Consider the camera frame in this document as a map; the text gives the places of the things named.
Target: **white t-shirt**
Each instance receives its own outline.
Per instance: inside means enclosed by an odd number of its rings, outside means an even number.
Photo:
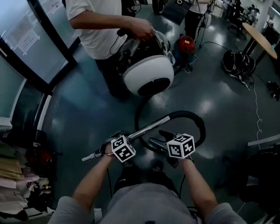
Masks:
[[[107,15],[122,15],[122,2],[121,0],[66,0],[68,20],[85,10]],[[127,35],[118,38],[118,29],[79,29],[78,31],[81,44],[89,56],[94,59],[109,58],[118,51],[127,38]]]
[[[191,10],[192,12],[198,13],[198,14],[204,14],[207,11],[207,6],[208,6],[208,4],[197,3],[195,5],[192,5],[189,8],[189,10]]]

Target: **white vacuum cleaner body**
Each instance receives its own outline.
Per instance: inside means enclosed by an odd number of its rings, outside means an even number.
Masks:
[[[166,37],[155,31],[152,40],[130,39],[120,49],[119,71],[128,90],[134,95],[150,96],[166,90],[173,82],[174,57]]]

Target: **person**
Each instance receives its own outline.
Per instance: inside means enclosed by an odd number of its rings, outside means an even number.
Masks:
[[[111,154],[111,144],[106,154]],[[60,198],[49,224],[90,224],[91,207],[102,187],[107,168],[115,160],[105,155],[80,182],[72,197]],[[228,203],[218,204],[214,193],[196,169],[191,158],[179,160],[189,190],[201,218],[206,224],[245,224]],[[179,199],[178,192],[162,171],[163,163],[157,161],[147,179],[142,183],[135,165],[125,162],[118,179],[108,212],[101,224],[195,224],[190,211]]]
[[[122,28],[145,41],[154,36],[151,24],[135,17],[122,16],[121,0],[66,0],[66,14],[71,26],[79,31],[82,46],[95,59],[113,96],[126,98],[126,89],[118,75],[116,54],[126,41],[119,37]]]
[[[185,15],[185,34],[190,36],[194,42],[196,42],[205,13],[211,2],[212,0],[196,0]]]

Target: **wooden desk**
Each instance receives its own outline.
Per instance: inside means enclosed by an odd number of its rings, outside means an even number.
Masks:
[[[271,44],[268,42],[268,40],[254,27],[250,26],[247,23],[242,23],[244,29],[252,36],[249,43],[243,50],[244,54],[250,55],[255,48],[255,46],[258,44],[261,46],[261,48],[264,50],[261,55],[258,57],[258,59],[255,61],[256,65],[261,61],[261,59],[265,56],[266,53],[268,53],[271,57],[277,59],[277,54],[275,50],[271,49]]]

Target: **chair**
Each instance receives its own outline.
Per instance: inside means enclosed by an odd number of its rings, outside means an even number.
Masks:
[[[246,40],[247,38],[246,38],[246,36],[244,35],[244,33],[242,32],[242,29],[243,29],[243,27],[242,27],[242,21],[241,20],[239,20],[238,18],[240,17],[240,11],[239,10],[236,10],[236,9],[234,9],[233,11],[231,11],[231,14],[230,14],[230,16],[228,17],[228,20],[231,22],[231,23],[233,23],[234,25],[236,25],[236,26],[234,26],[233,24],[232,25],[230,25],[227,29],[234,29],[234,30],[236,30],[237,31],[237,34],[236,34],[236,36],[238,37],[239,36],[239,34],[241,34],[243,37],[244,37],[244,40]]]

